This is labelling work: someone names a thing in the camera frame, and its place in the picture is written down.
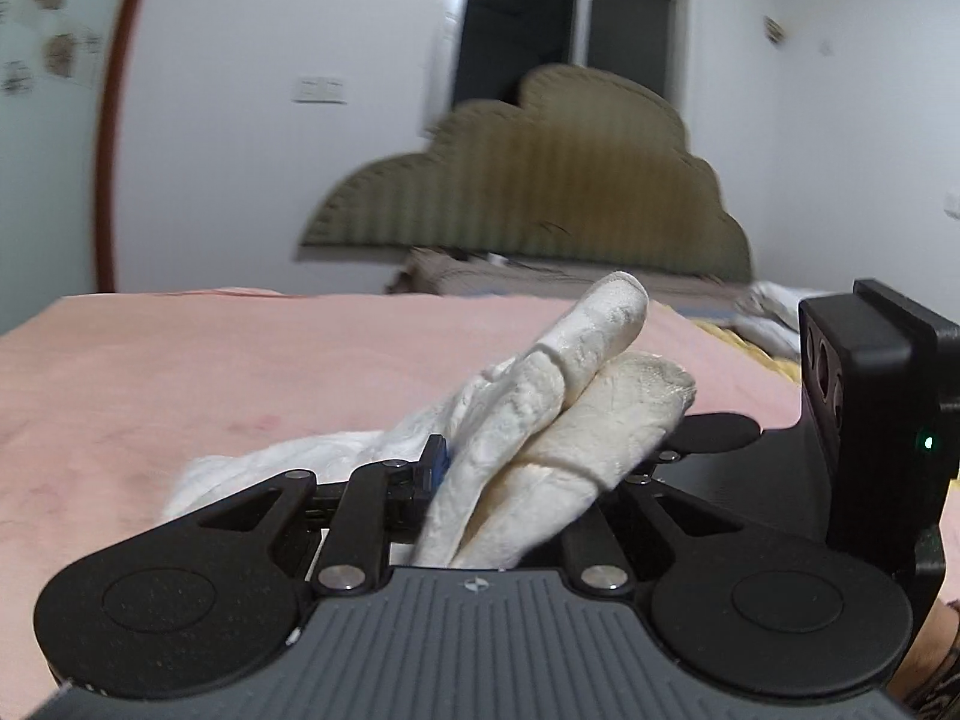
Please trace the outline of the pink bed blanket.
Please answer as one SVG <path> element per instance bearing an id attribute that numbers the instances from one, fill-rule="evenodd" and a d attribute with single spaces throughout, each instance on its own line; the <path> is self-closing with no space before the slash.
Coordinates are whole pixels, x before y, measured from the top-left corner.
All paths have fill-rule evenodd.
<path id="1" fill-rule="evenodd" d="M 78 557 L 155 523 L 179 473 L 394 426 L 524 351 L 558 299 L 91 294 L 2 340 L 2 712 L 52 678 L 32 606 Z"/>

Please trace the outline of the olive scalloped headboard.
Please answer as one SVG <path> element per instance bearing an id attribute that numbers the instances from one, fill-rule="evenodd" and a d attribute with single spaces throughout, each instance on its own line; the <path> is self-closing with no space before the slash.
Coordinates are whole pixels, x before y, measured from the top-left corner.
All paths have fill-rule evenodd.
<path id="1" fill-rule="evenodd" d="M 469 101 L 427 148 L 343 177 L 301 247 L 493 252 L 747 283 L 742 226 L 677 109 L 610 71 L 547 65 Z"/>

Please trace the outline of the dark window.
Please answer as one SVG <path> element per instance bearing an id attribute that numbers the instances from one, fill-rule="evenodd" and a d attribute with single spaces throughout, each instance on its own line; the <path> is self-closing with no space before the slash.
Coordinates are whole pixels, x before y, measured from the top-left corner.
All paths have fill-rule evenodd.
<path id="1" fill-rule="evenodd" d="M 610 71 L 679 99 L 685 0 L 444 0 L 438 103 L 516 103 L 536 68 Z"/>

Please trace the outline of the white wardrobe with flowers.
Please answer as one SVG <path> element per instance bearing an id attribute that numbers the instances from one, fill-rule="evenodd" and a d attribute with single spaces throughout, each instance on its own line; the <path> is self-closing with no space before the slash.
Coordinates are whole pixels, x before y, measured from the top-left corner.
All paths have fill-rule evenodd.
<path id="1" fill-rule="evenodd" d="M 122 0 L 2 0 L 2 328 L 94 288 L 93 184 Z"/>

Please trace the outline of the white patterned pants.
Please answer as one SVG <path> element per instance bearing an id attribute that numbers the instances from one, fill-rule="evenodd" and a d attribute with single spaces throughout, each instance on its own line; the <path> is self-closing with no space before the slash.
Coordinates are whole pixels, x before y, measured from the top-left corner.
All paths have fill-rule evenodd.
<path id="1" fill-rule="evenodd" d="M 643 285 L 613 271 L 527 351 L 387 431 L 309 436 L 242 457 L 191 461 L 161 517 L 172 520 L 288 470 L 343 481 L 373 461 L 413 460 L 439 434 L 451 465 L 410 561 L 517 566 L 649 457 L 692 406 L 697 384 L 682 366 L 631 346 L 648 307 Z"/>

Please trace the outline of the brown door frame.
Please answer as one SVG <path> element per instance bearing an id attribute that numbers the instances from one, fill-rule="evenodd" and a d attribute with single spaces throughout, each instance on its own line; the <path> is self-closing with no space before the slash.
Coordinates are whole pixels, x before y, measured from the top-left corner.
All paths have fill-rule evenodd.
<path id="1" fill-rule="evenodd" d="M 116 23 L 104 67 L 103 93 L 99 104 L 98 132 L 93 160 L 93 265 L 98 293 L 117 289 L 116 225 L 114 224 L 114 179 L 121 126 L 130 41 L 137 26 L 142 0 L 119 0 Z"/>

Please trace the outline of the white wall switch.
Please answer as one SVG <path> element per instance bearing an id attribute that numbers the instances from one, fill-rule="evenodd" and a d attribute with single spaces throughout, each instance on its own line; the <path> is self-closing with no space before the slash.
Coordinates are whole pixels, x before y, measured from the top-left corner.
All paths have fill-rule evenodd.
<path id="1" fill-rule="evenodd" d="M 336 76 L 300 76 L 293 88 L 293 101 L 301 104 L 345 104 L 347 85 Z"/>

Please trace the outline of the floral bedding pile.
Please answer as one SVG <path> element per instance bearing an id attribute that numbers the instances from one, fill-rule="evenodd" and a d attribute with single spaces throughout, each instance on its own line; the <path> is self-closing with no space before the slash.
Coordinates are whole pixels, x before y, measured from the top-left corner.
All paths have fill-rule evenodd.
<path id="1" fill-rule="evenodd" d="M 822 289 L 754 281 L 734 299 L 727 314 L 697 317 L 693 323 L 758 362 L 766 371 L 801 383 L 800 303 L 823 296 L 827 296 L 827 291 Z"/>

